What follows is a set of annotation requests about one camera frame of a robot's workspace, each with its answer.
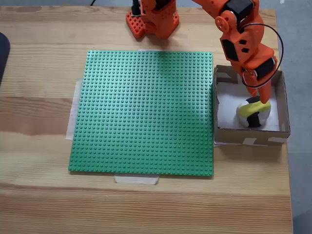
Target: gray floor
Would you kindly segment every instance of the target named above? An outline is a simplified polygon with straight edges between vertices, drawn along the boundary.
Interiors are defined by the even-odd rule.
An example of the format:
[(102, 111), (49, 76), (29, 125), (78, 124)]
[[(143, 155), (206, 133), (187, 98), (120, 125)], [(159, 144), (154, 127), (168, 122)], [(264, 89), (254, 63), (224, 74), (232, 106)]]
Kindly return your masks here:
[[(89, 5), (92, 0), (0, 0), (0, 5)], [(94, 6), (130, 6), (131, 0), (96, 0)], [(292, 135), (289, 139), (292, 215), (295, 234), (312, 234), (312, 0), (260, 0), (274, 8), (285, 44), (286, 76)], [(199, 7), (191, 0), (177, 6)]]

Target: wooden table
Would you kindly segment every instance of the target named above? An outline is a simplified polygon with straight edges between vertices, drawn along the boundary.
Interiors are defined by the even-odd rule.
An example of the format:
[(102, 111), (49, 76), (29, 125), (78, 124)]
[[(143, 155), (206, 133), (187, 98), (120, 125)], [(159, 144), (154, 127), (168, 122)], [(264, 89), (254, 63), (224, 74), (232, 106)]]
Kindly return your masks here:
[[(116, 184), (112, 174), (71, 175), (65, 140), (86, 53), (210, 51), (224, 57), (214, 20), (181, 8), (168, 41), (137, 42), (126, 8), (2, 7), (11, 53), (0, 87), (0, 233), (290, 234), (287, 146), (222, 146), (214, 177), (161, 176), (157, 185)], [(275, 12), (261, 10), (276, 27)], [(264, 43), (276, 50), (266, 29)]]

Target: green baseplate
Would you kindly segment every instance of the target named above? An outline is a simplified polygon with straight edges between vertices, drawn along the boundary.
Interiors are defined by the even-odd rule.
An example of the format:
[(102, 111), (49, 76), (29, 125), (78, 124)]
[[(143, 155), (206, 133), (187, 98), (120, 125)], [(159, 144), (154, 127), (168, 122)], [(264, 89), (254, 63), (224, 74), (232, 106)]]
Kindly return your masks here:
[(212, 59), (89, 51), (69, 170), (212, 176)]

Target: black wire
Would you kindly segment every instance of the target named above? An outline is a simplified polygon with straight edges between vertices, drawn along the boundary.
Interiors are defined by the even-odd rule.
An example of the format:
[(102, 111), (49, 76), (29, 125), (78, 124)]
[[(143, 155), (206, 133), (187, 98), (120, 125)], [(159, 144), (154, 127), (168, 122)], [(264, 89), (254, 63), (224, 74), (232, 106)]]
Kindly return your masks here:
[(248, 84), (246, 84), (246, 82), (244, 81), (244, 79), (242, 79), (244, 85), (246, 85), (246, 86), (249, 87), (249, 88), (256, 89), (256, 88), (259, 88), (259, 87), (261, 87), (261, 86), (267, 84), (268, 82), (270, 82), (270, 81), (272, 80), (272, 78), (275, 76), (275, 74), (276, 74), (276, 72), (278, 71), (278, 69), (279, 69), (279, 67), (280, 67), (280, 65), (281, 65), (281, 62), (282, 62), (282, 60), (283, 60), (283, 56), (284, 56), (284, 43), (283, 43), (283, 40), (282, 40), (281, 36), (279, 35), (279, 33), (278, 33), (274, 28), (272, 28), (271, 26), (269, 26), (269, 25), (267, 25), (267, 24), (263, 24), (263, 23), (248, 23), (248, 24), (242, 26), (242, 27), (239, 29), (239, 32), (241, 32), (245, 27), (250, 26), (250, 25), (262, 25), (262, 26), (266, 26), (266, 27), (268, 27), (268, 28), (271, 28), (271, 29), (276, 33), (276, 35), (278, 36), (278, 38), (279, 38), (279, 40), (280, 40), (280, 42), (281, 42), (281, 45), (282, 45), (282, 55), (281, 55), (281, 59), (279, 60), (278, 67), (276, 68), (276, 70), (275, 70), (275, 72), (273, 73), (273, 75), (272, 75), (266, 82), (263, 82), (262, 84), (257, 85), (257, 86), (249, 86)]

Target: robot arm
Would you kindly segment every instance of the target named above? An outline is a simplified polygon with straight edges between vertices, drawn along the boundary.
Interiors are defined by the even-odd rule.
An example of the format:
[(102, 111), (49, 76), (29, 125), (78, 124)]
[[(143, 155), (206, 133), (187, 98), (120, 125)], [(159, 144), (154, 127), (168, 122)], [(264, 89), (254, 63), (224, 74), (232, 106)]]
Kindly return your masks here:
[[(220, 41), (226, 59), (240, 74), (249, 93), (252, 96), (259, 93), (261, 102), (266, 103), (271, 96), (271, 78), (276, 72), (277, 59), (274, 50), (261, 43), (264, 24), (259, 15), (259, 0), (193, 1), (215, 19), (223, 32)], [(144, 33), (154, 33), (166, 39), (178, 24), (176, 0), (141, 0), (140, 12), (140, 18), (137, 17), (142, 20), (140, 35), (131, 28), (134, 20), (131, 15), (126, 17), (137, 38)]]

